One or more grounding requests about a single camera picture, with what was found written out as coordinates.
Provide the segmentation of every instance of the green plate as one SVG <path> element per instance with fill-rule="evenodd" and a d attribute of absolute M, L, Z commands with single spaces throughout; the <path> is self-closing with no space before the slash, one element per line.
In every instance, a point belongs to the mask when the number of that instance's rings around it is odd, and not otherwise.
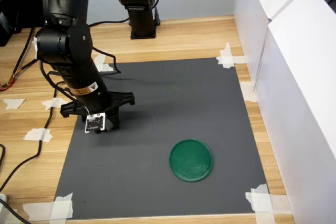
<path fill-rule="evenodd" d="M 173 147 L 169 156 L 169 164 L 173 174 L 180 180 L 197 182 L 211 172 L 213 157 L 204 143 L 187 139 Z"/>

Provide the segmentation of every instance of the black device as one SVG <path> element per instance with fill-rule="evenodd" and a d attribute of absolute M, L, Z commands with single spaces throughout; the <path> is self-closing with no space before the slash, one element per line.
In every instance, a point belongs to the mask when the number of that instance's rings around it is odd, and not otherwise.
<path fill-rule="evenodd" d="M 22 28 L 43 24 L 42 0 L 0 0 L 0 46 Z"/>
<path fill-rule="evenodd" d="M 119 0 L 119 2 L 128 11 L 129 24 L 132 27 L 131 39 L 156 37 L 156 27 L 160 25 L 160 18 L 155 0 Z"/>
<path fill-rule="evenodd" d="M 63 117 L 71 114 L 87 115 L 105 113 L 112 128 L 119 128 L 119 107 L 135 104 L 132 92 L 110 92 L 91 58 L 92 39 L 90 27 L 86 23 L 89 0 L 43 0 L 44 27 L 37 33 L 37 58 L 44 77 L 54 87 L 43 63 L 57 70 L 68 90 L 76 97 L 61 106 Z"/>

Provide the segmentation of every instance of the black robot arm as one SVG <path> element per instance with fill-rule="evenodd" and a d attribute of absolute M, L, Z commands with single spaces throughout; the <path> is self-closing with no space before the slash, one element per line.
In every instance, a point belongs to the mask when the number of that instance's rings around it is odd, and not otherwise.
<path fill-rule="evenodd" d="M 119 0 L 125 6 L 132 27 L 131 39 L 149 39 L 156 37 L 156 27 L 160 25 L 156 7 L 159 0 Z"/>
<path fill-rule="evenodd" d="M 118 128 L 119 107 L 134 104 L 134 95 L 108 91 L 91 58 L 92 39 L 86 23 L 88 0 L 43 0 L 43 7 L 46 22 L 36 35 L 41 71 L 52 84 L 43 63 L 51 65 L 76 97 L 62 105 L 60 113 L 63 117 L 75 114 L 83 118 L 105 113 Z"/>

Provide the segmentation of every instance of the power strip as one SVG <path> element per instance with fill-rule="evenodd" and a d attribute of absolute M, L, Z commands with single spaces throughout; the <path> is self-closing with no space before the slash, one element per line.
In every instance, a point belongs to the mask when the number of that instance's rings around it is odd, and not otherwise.
<path fill-rule="evenodd" d="M 7 196 L 4 194 L 0 194 L 0 199 L 7 203 Z M 4 207 L 4 205 L 0 204 L 0 223 L 5 223 L 8 217 L 9 211 Z"/>

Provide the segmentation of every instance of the white tape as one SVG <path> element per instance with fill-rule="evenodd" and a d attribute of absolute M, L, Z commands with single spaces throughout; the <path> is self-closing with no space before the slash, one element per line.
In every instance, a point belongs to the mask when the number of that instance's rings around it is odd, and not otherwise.
<path fill-rule="evenodd" d="M 18 218 L 16 218 L 14 215 L 12 215 L 9 211 L 8 211 L 8 216 L 6 219 L 5 224 L 20 224 L 21 221 L 19 221 Z"/>
<path fill-rule="evenodd" d="M 50 134 L 50 130 L 46 128 L 39 128 L 39 129 L 31 129 L 27 132 L 27 135 L 23 138 L 23 140 L 30 140 L 30 141 L 39 141 L 42 140 L 43 142 L 49 143 L 52 139 L 52 135 Z"/>
<path fill-rule="evenodd" d="M 273 212 L 275 214 L 291 214 L 288 197 L 286 195 L 273 195 L 271 194 L 271 201 Z"/>
<path fill-rule="evenodd" d="M 5 110 L 18 109 L 25 100 L 26 99 L 4 99 L 3 101 L 7 103 Z"/>
<path fill-rule="evenodd" d="M 244 101 L 257 102 L 257 97 L 254 94 L 252 82 L 242 81 L 240 83 L 240 89 L 244 97 Z"/>
<path fill-rule="evenodd" d="M 23 204 L 29 221 L 50 221 L 52 224 L 65 224 L 72 218 L 72 193 L 66 197 L 56 197 L 53 202 Z"/>
<path fill-rule="evenodd" d="M 216 58 L 218 60 L 218 64 L 222 64 L 223 68 L 234 67 L 235 64 L 245 64 L 244 56 L 232 56 L 230 43 L 227 42 L 225 49 L 220 50 L 220 56 Z"/>
<path fill-rule="evenodd" d="M 245 64 L 246 63 L 245 56 L 233 56 L 233 62 L 235 64 Z"/>
<path fill-rule="evenodd" d="M 49 110 L 51 107 L 60 108 L 63 104 L 67 104 L 68 102 L 63 100 L 62 98 L 55 97 L 52 100 L 42 102 L 42 105 L 46 107 L 46 110 Z"/>
<path fill-rule="evenodd" d="M 275 224 L 274 214 L 291 214 L 287 196 L 268 194 L 266 184 L 251 188 L 245 197 L 256 213 L 257 224 Z"/>
<path fill-rule="evenodd" d="M 256 212 L 257 224 L 276 224 L 272 212 Z"/>
<path fill-rule="evenodd" d="M 37 59 L 37 38 L 34 37 L 33 41 L 31 43 L 33 43 L 33 45 L 34 45 L 34 48 L 35 48 L 35 59 Z"/>
<path fill-rule="evenodd" d="M 113 71 L 114 69 L 110 67 L 110 65 L 108 64 L 104 64 L 105 62 L 105 55 L 103 54 L 99 54 L 95 57 L 95 63 L 96 64 L 96 67 L 98 69 L 99 72 L 108 72 L 108 71 Z"/>

